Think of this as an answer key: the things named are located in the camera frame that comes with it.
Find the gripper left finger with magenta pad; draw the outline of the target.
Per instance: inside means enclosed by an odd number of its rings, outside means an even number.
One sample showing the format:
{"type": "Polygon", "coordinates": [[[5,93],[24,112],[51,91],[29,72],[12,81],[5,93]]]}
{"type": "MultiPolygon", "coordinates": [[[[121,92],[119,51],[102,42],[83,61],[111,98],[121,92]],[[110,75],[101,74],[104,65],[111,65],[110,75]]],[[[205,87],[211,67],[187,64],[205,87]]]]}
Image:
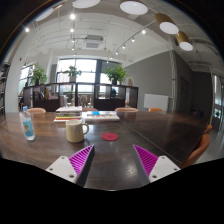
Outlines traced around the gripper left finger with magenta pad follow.
{"type": "Polygon", "coordinates": [[[94,155],[94,145],[89,145],[69,157],[60,156],[47,168],[47,171],[83,187],[94,155]]]}

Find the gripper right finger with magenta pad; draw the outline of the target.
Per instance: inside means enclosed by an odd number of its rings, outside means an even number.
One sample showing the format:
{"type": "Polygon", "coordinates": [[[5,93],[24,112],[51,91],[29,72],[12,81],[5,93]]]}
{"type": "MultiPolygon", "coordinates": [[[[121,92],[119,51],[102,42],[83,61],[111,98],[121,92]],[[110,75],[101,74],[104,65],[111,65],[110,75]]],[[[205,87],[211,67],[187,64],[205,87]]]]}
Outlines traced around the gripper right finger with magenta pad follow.
{"type": "Polygon", "coordinates": [[[133,146],[133,157],[140,182],[143,186],[180,170],[180,168],[165,155],[156,156],[137,145],[133,146]]]}

